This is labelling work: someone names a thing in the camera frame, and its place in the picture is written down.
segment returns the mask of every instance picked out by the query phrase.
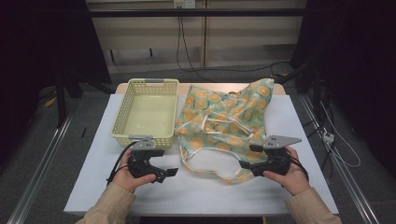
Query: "table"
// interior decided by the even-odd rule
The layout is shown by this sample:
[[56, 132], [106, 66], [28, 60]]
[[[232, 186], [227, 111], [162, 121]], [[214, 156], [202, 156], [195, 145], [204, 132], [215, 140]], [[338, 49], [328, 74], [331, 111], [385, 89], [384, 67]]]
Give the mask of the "table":
[[[106, 179], [115, 161], [123, 150], [111, 137], [110, 131], [122, 100], [120, 93], [124, 85], [120, 85], [118, 93], [110, 97], [91, 149], [64, 209], [66, 213], [82, 216], [96, 203], [106, 187]], [[207, 89], [215, 88], [216, 91], [239, 91], [247, 84], [194, 83], [194, 85]], [[188, 83], [180, 83], [178, 111], [184, 104], [183, 96], [185, 99], [189, 86]], [[330, 210], [337, 214], [337, 207], [292, 102], [280, 85], [275, 85], [275, 89], [276, 94], [273, 95], [273, 100], [265, 113], [267, 133], [303, 139], [293, 147], [298, 151], [300, 160], [309, 173], [311, 185], [316, 188]], [[163, 157], [150, 160], [153, 165], [163, 169], [177, 167], [179, 170], [176, 176], [166, 178], [162, 184], [148, 184], [137, 189], [135, 192], [137, 199], [131, 208], [131, 215], [259, 217], [289, 213], [283, 201], [290, 195], [277, 183], [267, 178], [255, 177], [240, 184], [228, 185], [219, 179], [191, 174], [181, 165], [178, 148], [178, 141], [175, 141], [171, 148], [165, 150]], [[221, 166], [215, 163], [212, 165], [225, 168], [225, 172], [232, 172], [239, 166], [237, 160], [233, 161], [232, 158], [223, 156], [213, 157], [223, 159], [224, 163]], [[203, 157], [198, 157], [195, 164], [202, 165], [206, 161]]]

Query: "sleeve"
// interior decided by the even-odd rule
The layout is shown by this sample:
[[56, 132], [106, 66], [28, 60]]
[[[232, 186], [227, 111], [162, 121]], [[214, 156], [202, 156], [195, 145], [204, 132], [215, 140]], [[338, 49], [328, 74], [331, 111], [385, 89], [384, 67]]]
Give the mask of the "sleeve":
[[125, 223], [135, 198], [136, 196], [130, 191], [110, 183], [96, 205], [88, 210], [78, 224]]
[[340, 217], [332, 214], [315, 189], [308, 189], [285, 201], [296, 223], [341, 223]]

